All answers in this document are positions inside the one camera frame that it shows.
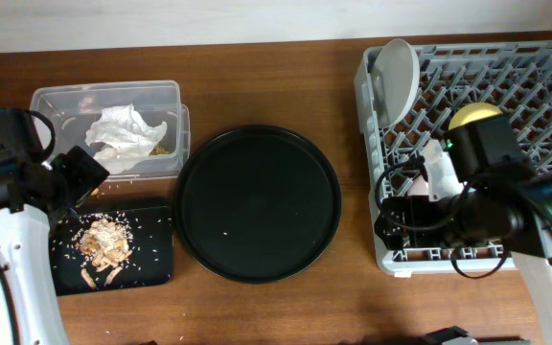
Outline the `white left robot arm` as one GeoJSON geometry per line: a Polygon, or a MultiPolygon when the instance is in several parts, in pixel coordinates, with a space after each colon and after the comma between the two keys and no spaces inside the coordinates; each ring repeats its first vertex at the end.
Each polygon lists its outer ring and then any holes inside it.
{"type": "Polygon", "coordinates": [[[0,344],[65,344],[48,240],[109,172],[74,147],[49,167],[0,163],[0,344]]]}

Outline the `grey plate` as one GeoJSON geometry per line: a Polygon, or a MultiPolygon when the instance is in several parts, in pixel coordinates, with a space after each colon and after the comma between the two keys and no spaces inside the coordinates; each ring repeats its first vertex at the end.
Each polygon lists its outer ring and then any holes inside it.
{"type": "Polygon", "coordinates": [[[401,121],[413,106],[420,79],[420,64],[413,47],[394,39],[380,50],[370,69],[378,126],[401,121]]]}

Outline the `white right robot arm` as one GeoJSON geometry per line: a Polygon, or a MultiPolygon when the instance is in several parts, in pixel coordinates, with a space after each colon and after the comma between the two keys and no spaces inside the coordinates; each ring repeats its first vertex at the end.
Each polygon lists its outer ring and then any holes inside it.
{"type": "Polygon", "coordinates": [[[375,232],[399,251],[439,247],[450,252],[452,269],[465,247],[491,241],[519,271],[534,305],[544,340],[552,344],[552,175],[484,170],[465,176],[462,192],[433,201],[427,195],[375,197],[375,232]]]}

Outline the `white napkin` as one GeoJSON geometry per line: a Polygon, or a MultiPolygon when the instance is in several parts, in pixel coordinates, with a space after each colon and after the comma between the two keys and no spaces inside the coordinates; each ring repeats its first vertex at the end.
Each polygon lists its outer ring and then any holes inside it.
{"type": "Polygon", "coordinates": [[[86,131],[85,144],[100,147],[93,158],[111,174],[119,174],[135,166],[132,159],[149,157],[167,130],[166,122],[149,126],[132,103],[112,106],[86,131]]]}

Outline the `pink cup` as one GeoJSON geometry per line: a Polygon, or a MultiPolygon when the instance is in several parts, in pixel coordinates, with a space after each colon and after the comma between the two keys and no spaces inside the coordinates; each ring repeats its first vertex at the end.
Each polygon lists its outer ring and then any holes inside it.
{"type": "Polygon", "coordinates": [[[429,195],[428,183],[421,175],[418,176],[413,180],[413,183],[408,188],[406,195],[407,196],[428,196],[429,195]]]}

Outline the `yellow bowl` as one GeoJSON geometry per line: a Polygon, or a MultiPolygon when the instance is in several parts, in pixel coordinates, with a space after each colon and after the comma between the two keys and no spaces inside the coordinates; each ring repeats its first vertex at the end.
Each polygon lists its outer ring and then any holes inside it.
{"type": "Polygon", "coordinates": [[[451,118],[448,129],[466,125],[471,122],[502,115],[499,107],[490,103],[470,103],[459,109],[451,118]]]}

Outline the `rice and food scraps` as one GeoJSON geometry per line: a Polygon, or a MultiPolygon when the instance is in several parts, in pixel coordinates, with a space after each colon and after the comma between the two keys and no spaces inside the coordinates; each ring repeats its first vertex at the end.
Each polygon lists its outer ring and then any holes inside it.
{"type": "Polygon", "coordinates": [[[166,261],[157,236],[132,211],[90,213],[64,223],[71,238],[59,243],[63,261],[89,291],[145,286],[166,261]]]}

